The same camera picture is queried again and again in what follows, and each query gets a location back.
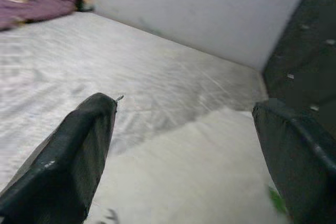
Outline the black tufted headboard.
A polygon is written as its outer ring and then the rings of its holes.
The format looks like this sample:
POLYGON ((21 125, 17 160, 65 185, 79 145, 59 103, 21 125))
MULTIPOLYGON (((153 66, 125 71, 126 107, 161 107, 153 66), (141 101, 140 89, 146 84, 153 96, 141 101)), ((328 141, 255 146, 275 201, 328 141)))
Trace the black tufted headboard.
POLYGON ((270 98, 315 120, 336 141, 336 0, 301 0, 263 70, 270 98))

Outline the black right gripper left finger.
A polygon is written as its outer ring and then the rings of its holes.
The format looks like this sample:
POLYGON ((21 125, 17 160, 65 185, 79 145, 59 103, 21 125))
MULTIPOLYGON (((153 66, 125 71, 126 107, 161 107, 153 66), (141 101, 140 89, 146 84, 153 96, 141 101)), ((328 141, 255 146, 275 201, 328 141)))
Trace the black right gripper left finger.
POLYGON ((0 224, 83 224, 105 167, 118 103, 95 93, 31 153, 0 192, 0 224))

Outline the grey quilted mattress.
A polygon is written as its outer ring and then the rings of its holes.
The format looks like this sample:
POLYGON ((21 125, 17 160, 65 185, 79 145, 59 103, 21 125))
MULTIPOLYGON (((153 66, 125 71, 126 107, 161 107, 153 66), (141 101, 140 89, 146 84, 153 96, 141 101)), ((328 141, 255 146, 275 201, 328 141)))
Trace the grey quilted mattress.
POLYGON ((118 100, 112 152, 267 97, 261 74, 91 13, 0 31, 0 190, 67 114, 118 100))

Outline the purple cartoon mouse quilt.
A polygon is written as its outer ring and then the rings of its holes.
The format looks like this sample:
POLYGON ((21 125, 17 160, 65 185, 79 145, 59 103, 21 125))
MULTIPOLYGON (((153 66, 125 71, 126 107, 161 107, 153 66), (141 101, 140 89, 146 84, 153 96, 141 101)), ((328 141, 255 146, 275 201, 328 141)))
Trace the purple cartoon mouse quilt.
POLYGON ((94 9, 89 0, 0 0, 0 31, 94 9))

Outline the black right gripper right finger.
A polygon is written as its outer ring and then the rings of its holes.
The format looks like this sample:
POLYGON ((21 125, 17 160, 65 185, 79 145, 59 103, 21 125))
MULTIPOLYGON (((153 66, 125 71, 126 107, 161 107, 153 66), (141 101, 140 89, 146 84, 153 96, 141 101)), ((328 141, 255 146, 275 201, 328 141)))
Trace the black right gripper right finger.
POLYGON ((336 224, 336 139, 279 100, 252 115, 270 176, 294 224, 336 224))

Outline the cream pillow with print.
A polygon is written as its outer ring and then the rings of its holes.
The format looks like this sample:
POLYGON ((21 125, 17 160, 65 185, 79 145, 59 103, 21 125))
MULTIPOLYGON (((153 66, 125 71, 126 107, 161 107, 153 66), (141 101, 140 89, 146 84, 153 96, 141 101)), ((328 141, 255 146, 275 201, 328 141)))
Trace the cream pillow with print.
POLYGON ((222 108, 111 153, 84 224, 289 224, 250 112, 222 108))

